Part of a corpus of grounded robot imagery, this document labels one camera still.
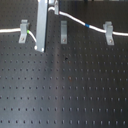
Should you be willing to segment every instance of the black surface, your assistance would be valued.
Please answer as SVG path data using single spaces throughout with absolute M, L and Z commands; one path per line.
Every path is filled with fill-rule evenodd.
M 60 10 L 102 28 L 128 32 L 126 2 L 61 2 Z M 36 35 L 37 0 L 0 0 L 0 28 L 27 18 Z M 60 21 L 68 44 L 60 44 Z M 48 14 L 46 52 L 34 51 L 28 35 L 0 34 L 0 128 L 127 128 L 128 37 L 105 35 Z

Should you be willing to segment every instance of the metal bracket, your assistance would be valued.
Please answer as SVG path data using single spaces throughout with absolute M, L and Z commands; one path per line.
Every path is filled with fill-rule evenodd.
M 22 43 L 22 44 L 25 43 L 29 25 L 30 25 L 30 23 L 28 23 L 28 20 L 21 21 L 21 24 L 20 24 L 21 35 L 20 35 L 19 43 Z
M 54 7 L 55 7 L 55 15 L 59 15 L 59 1 L 58 0 L 55 0 Z
M 67 21 L 61 21 L 61 44 L 67 44 Z
M 106 35 L 107 44 L 114 45 L 114 40 L 112 37 L 112 33 L 113 33 L 112 22 L 105 22 L 105 24 L 103 25 L 103 28 L 106 30 L 105 35 Z

